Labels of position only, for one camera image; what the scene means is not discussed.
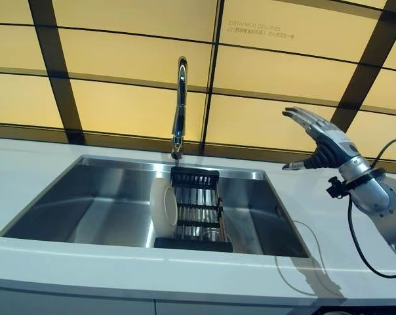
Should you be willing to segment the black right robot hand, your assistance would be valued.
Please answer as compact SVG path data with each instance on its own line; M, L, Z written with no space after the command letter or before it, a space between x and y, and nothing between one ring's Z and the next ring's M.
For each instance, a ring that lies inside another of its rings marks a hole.
M370 164L355 144L335 124L299 107L286 107L282 114L302 126L316 143L316 149L309 158L287 163L283 165L284 170L331 168L338 169L340 173L361 173L370 169Z

